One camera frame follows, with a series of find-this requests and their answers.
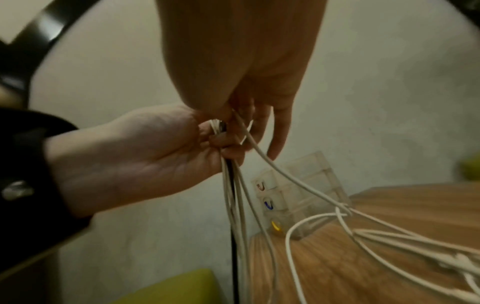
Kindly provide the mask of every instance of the hand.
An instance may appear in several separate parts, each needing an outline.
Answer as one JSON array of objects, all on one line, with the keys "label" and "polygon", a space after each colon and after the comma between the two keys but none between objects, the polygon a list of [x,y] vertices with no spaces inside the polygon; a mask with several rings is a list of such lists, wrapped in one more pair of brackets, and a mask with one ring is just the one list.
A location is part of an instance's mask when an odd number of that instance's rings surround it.
[{"label": "hand", "polygon": [[233,107],[246,123],[253,119],[250,133],[257,142],[273,109],[267,154],[275,159],[287,139],[326,0],[157,4],[165,63],[182,100],[227,122]]},{"label": "hand", "polygon": [[243,162],[233,134],[213,136],[208,116],[186,106],[130,112],[49,138],[53,177],[78,217],[188,189],[221,172],[221,155]]}]

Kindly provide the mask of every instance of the wooden tabletop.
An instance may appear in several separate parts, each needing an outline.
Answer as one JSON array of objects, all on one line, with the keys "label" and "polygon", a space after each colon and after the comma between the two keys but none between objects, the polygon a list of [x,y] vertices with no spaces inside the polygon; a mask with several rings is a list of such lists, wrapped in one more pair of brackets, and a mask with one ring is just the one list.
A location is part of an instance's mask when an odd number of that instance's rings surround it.
[{"label": "wooden tabletop", "polygon": [[[480,183],[372,188],[351,197],[367,214],[422,235],[480,249]],[[354,228],[384,227],[349,218]],[[273,236],[279,263],[278,304],[299,303],[287,262],[285,238]],[[451,270],[420,257],[367,243],[402,269],[446,287],[470,290]],[[272,277],[268,248],[258,234],[250,240],[252,300],[267,303]],[[293,259],[309,304],[318,303],[452,303],[387,270],[354,244],[338,222],[291,241]]]}]

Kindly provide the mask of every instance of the black jacket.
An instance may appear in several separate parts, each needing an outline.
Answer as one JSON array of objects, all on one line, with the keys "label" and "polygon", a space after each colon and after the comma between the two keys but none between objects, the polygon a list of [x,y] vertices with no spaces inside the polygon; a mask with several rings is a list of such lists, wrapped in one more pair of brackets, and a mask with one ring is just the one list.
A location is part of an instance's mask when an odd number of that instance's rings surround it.
[{"label": "black jacket", "polygon": [[88,226],[74,218],[45,161],[45,138],[75,130],[33,111],[0,108],[0,279]]}]

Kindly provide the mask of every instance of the left hand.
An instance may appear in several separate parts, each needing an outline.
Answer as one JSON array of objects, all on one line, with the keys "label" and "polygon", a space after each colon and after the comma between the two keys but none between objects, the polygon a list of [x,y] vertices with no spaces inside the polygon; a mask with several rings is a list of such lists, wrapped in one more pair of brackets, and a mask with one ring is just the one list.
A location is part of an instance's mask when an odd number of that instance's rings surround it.
[{"label": "left hand", "polygon": [[221,172],[221,156],[245,157],[231,133],[186,106],[132,111],[110,123],[49,138],[45,154],[64,200],[83,217],[171,195]]}]

